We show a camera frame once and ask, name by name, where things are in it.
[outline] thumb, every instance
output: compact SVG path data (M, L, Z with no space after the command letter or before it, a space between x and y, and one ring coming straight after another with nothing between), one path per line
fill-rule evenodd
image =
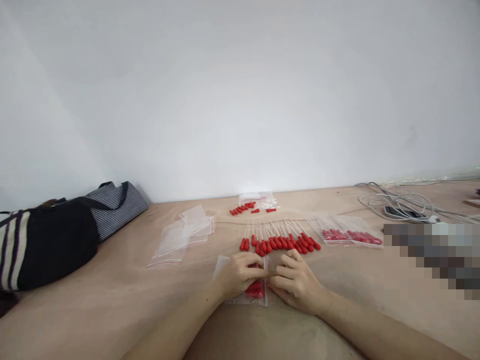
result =
M272 289L273 292L281 297L288 305L295 307L295 299L287 290L276 287L271 282L268 283L268 286L270 286L270 289Z

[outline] cable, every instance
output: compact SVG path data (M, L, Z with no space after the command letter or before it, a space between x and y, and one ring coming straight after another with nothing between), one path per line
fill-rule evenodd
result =
M362 196L358 199L358 201L369 208L371 211L376 213L378 216L390 220L390 221L410 221L414 223L421 223L424 224L426 221L430 222L431 217L434 215L434 213L438 213L439 215L445 216L449 219L455 220L455 221L460 221L464 223L469 223L469 224L480 224L480 220L474 219L477 217L480 217L480 215L464 215L458 212L453 212L453 211L448 211L439 207L436 207L432 204L432 202L425 196L410 192L406 189L407 193L406 194L399 194L393 191L388 190L387 188L383 188L380 185L378 185L375 182L361 182L356 184L355 186L368 186L368 187L373 187L378 190L380 190L382 193L376 193L376 194L370 194L370 195L365 195ZM365 202L365 198L368 197L376 197L368 202ZM421 210L415 210L412 208L410 205L407 203L413 205L414 207L420 208ZM385 205L388 204L389 206L393 208L399 208L401 210L401 215L403 216L402 219L395 219L391 218L388 216L385 216L384 214L378 212L376 209L373 208L373 206L379 206L379 205ZM403 209L413 211L416 213L420 213L424 215L423 217L413 217L408 214L408 212L403 211Z

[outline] ziplock bag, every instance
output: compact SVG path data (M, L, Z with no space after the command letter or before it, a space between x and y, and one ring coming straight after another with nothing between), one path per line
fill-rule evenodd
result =
M216 228L216 217L207 216L202 205L179 214L184 222L184 234L190 236L190 244L204 243Z
M183 247L181 249L169 252L166 255L154 255L146 267L149 268L159 264L180 264L186 251L187 247Z
M383 248L383 241L375 235L361 217L314 214L305 219L326 245L361 245L369 248Z
M217 275L222 271L224 266L229 262L229 257L219 255L218 260L216 261L215 271L213 272L212 279L215 279ZM267 269L269 266L269 257L268 255L263 258L263 267ZM257 264L249 265L249 267L258 267ZM242 304L242 305L252 305L257 304L260 306L269 305L269 295L267 292L267 280L258 279L252 283L248 289L241 293L239 296L225 301L225 304Z
M238 196L238 205L256 202L257 209L280 208L278 201L271 191L248 192Z
M185 236L184 226L185 223L183 220L177 220L163 228L160 237L160 245L148 263L147 268L162 262L168 262L167 260L169 259L173 259L170 262L179 263L182 261L185 250L190 243L190 236Z

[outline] finger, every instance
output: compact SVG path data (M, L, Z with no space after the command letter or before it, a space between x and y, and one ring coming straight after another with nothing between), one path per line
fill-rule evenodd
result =
M295 298L286 290L276 287L271 282L268 284L275 294L283 299L288 305L294 306Z
M295 259L296 261L298 261L299 263L304 263L304 259L302 258L302 256L299 254L299 252L297 251L297 249L292 249L292 250L289 250L287 253L286 253L290 258L292 259Z
M296 269L296 268L299 267L298 261L292 259L290 256L287 256L287 255L282 255L280 257L280 264L283 264L286 267L291 268L291 269Z
M264 268L264 260L253 252L245 252L245 255L242 257L242 262L245 266L258 264L262 269Z
M276 267L276 273L280 276L283 276L284 278L287 279L294 279L295 277L295 270L285 267L285 266L277 266Z
M249 267L243 271L244 281L267 278L268 276L269 272L267 270L258 267Z
M289 293L294 293L294 281L283 276L272 276L270 283L279 289L287 290Z

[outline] red rubber bulb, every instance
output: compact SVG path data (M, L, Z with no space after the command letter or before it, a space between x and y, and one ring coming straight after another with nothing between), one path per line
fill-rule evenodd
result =
M309 253L308 249L302 244L301 241L297 241L296 243L297 243L298 246L300 247L302 254L306 255L306 254Z
M309 243L306 242L306 241L304 240L304 238L301 237L301 236L298 237L298 241L300 242L300 244L301 244L304 248L307 248L307 247L309 246Z
M313 237L310 236L309 239L310 239L311 242L313 243L313 247L315 248L315 250L320 250L320 249L322 248L322 247L320 246L320 244L314 240Z
M279 239L281 240L281 245L283 246L284 249L288 249L289 245L285 241L285 238L283 236L280 236Z
M293 246L295 247L295 249L298 251L299 254L302 253L302 248L297 244L296 241L293 242Z
M285 239L286 239L286 244L288 245L288 249L289 250L295 249L295 246L292 244L290 239L288 237L286 237Z
M268 238L268 241L270 241L270 246L273 250L278 250L279 249L279 247L277 246L277 243L275 242L273 237L270 236Z
M308 245L311 245L311 246L314 245L313 241L311 241L309 239L309 237L304 232L301 233L301 237L303 238L303 240L305 240L307 242Z
M279 240L278 237L274 236L273 237L273 241L276 242L276 247L279 249L279 250L282 250L284 248L284 246L282 245L282 242Z

